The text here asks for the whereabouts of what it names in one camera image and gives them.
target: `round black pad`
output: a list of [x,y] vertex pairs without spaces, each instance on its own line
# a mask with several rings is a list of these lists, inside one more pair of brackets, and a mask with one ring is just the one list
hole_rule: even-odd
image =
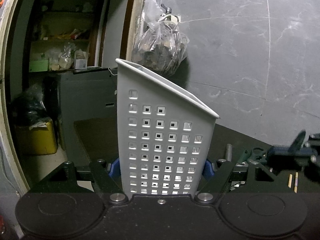
[[95,193],[26,193],[17,203],[16,218],[32,234],[66,237],[88,228],[103,210]]
[[254,236],[281,236],[298,229],[307,206],[295,193],[231,193],[219,210],[239,230]]

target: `metal rod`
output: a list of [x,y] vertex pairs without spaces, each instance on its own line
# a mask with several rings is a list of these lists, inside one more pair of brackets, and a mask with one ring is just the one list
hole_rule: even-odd
[[298,173],[296,172],[296,177],[294,179],[294,192],[297,193],[298,190]]
[[231,159],[232,159],[232,145],[229,143],[227,144],[227,147],[226,147],[225,159],[228,162],[231,162]]
[[289,188],[291,188],[291,183],[292,183],[292,174],[289,175],[289,182],[288,182]]

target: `wooden stick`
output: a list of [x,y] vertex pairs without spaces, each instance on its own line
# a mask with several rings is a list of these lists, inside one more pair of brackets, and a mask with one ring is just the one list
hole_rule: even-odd
[[298,190],[298,173],[296,172],[296,177],[294,179],[294,192],[297,193]]
[[288,182],[289,188],[291,188],[291,183],[292,183],[292,174],[289,175],[289,182]]

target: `basket rim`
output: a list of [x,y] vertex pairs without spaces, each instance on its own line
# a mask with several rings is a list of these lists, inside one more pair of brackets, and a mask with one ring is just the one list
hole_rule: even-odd
[[215,118],[215,119],[219,119],[220,118],[219,115],[216,112],[214,112],[210,107],[208,107],[201,100],[199,100],[195,95],[193,95],[189,91],[183,89],[182,87],[176,85],[175,83],[167,80],[166,78],[158,75],[157,73],[145,68],[144,66],[141,66],[139,64],[130,62],[128,60],[117,58],[116,62],[118,63],[118,65],[120,65],[122,67],[126,67],[127,69],[129,69],[129,70],[131,70],[131,71],[143,76],[146,79],[149,79],[149,80],[155,82],[159,86],[161,86],[161,87],[167,89],[168,91],[180,96],[184,100],[188,101],[189,103],[191,103],[194,106],[198,107],[199,109],[203,110],[207,114],[211,115],[213,118]]

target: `orange object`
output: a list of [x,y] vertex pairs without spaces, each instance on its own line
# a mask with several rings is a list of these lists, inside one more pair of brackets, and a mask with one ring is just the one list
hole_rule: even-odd
[[4,0],[0,0],[0,8],[2,7]]

